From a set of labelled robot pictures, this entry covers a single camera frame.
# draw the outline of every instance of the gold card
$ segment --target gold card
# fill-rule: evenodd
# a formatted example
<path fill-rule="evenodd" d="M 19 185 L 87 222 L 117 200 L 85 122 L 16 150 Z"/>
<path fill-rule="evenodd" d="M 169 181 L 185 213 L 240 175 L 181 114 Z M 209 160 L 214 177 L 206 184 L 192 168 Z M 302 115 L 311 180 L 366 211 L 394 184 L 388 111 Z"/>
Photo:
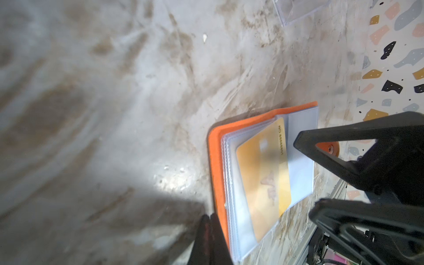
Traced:
<path fill-rule="evenodd" d="M 237 159 L 259 242 L 291 203 L 284 119 L 240 145 Z"/>

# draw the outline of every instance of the black cable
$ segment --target black cable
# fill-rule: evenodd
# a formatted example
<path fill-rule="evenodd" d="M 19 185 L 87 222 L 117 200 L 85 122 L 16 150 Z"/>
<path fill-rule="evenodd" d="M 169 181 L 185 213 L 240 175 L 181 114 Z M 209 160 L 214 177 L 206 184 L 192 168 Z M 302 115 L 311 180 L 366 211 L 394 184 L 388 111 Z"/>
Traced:
<path fill-rule="evenodd" d="M 336 264 L 336 265 L 346 265 L 346 263 L 341 263 L 340 261 L 335 261 L 332 259 L 323 259 L 320 263 L 317 263 L 317 265 L 323 265 L 324 263 L 330 263 L 330 264 Z"/>

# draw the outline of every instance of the clear plastic box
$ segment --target clear plastic box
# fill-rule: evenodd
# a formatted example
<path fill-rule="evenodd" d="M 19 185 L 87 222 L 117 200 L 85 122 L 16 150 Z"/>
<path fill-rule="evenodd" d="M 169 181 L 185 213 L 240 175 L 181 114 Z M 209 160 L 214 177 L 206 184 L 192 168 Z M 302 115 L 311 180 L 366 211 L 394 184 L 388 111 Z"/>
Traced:
<path fill-rule="evenodd" d="M 312 14 L 330 0 L 274 0 L 275 8 L 282 25 L 288 25 L 297 19 Z"/>

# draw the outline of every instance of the dirty smudged surface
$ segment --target dirty smudged surface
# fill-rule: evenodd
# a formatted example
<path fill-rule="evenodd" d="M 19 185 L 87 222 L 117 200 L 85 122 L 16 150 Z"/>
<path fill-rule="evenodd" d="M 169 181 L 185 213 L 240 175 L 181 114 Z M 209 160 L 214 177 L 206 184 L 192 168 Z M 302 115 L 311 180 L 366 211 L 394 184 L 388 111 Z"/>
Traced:
<path fill-rule="evenodd" d="M 212 125 L 314 100 L 319 127 L 352 121 L 367 1 L 284 28 L 270 0 L 0 5 L 3 264 L 185 264 Z M 336 182 L 317 167 L 243 263 L 287 264 Z"/>

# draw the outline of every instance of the orange fabric cover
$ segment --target orange fabric cover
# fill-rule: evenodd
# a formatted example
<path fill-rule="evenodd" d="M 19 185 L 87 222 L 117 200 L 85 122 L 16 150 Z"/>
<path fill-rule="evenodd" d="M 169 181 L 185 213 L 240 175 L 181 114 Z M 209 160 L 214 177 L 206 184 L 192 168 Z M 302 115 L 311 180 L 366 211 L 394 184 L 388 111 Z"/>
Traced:
<path fill-rule="evenodd" d="M 228 248 L 229 236 L 228 236 L 228 221 L 227 221 L 227 210 L 225 209 L 225 189 L 224 189 L 224 173 L 223 173 L 223 162 L 222 162 L 222 150 L 221 150 L 221 139 L 222 136 L 233 131 L 238 131 L 245 127 L 263 122 L 265 120 L 272 119 L 275 115 L 279 114 L 289 114 L 292 112 L 298 112 L 303 109 L 308 109 L 318 106 L 318 102 L 310 102 L 307 104 L 283 108 L 283 109 L 274 109 L 267 113 L 251 117 L 245 120 L 239 120 L 234 123 L 229 123 L 225 125 L 218 126 L 213 128 L 208 137 L 209 144 L 209 159 L 211 167 L 211 178 L 212 178 L 212 188 L 214 190 L 215 197 L 215 209 L 221 223 L 222 231 L 224 233 L 225 241 L 227 242 Z"/>

